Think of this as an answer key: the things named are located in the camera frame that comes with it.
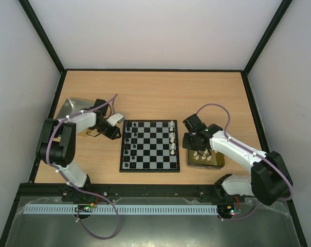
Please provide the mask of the gold metal tin tray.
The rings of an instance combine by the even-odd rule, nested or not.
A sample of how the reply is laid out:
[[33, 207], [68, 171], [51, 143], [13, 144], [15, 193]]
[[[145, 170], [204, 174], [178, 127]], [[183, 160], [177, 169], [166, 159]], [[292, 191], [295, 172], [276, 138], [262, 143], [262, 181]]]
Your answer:
[[205, 169], [222, 169], [225, 166], [224, 155], [210, 151], [187, 150], [186, 163], [188, 167]]

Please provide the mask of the black white chess board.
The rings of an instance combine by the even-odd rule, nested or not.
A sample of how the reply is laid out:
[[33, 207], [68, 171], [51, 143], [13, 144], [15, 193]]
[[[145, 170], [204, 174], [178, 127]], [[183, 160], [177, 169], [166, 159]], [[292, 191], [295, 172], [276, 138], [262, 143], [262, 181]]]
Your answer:
[[180, 172], [176, 120], [125, 120], [120, 172]]

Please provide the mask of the silver metal tin tray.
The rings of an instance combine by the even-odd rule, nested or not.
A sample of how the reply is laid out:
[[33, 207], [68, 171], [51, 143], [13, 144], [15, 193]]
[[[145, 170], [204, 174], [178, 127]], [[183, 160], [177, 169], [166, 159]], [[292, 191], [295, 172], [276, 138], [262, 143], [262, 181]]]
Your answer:
[[82, 99], [67, 98], [61, 106], [56, 119], [62, 119], [69, 116], [71, 122], [76, 124], [76, 133], [86, 132], [88, 128], [96, 124], [96, 114], [88, 113], [89, 108], [94, 107], [94, 101]]

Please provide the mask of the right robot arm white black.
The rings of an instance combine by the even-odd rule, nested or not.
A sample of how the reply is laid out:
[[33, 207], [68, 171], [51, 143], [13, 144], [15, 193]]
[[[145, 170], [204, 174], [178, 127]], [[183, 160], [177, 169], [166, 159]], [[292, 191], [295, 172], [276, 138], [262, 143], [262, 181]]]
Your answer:
[[225, 202], [232, 195], [253, 196], [262, 204], [270, 206], [277, 200], [292, 198], [292, 179], [285, 162], [276, 151], [254, 149], [227, 133], [226, 128], [216, 124], [205, 125], [196, 114], [183, 121], [187, 132], [182, 146], [193, 151], [216, 151], [241, 165], [249, 177], [228, 175], [215, 189], [218, 200]]

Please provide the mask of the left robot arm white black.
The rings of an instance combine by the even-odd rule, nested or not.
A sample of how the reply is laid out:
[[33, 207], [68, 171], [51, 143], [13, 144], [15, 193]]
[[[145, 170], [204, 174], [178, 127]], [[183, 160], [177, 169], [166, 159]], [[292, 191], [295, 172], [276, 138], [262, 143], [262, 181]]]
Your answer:
[[104, 200], [107, 200], [105, 196], [89, 191], [90, 178], [75, 161], [76, 137], [95, 130], [108, 139], [119, 139], [121, 132], [117, 124], [124, 121], [124, 116], [115, 112], [116, 97], [108, 101], [97, 99], [93, 107], [82, 108], [60, 119], [46, 119], [36, 148], [36, 157], [53, 167], [68, 186]]

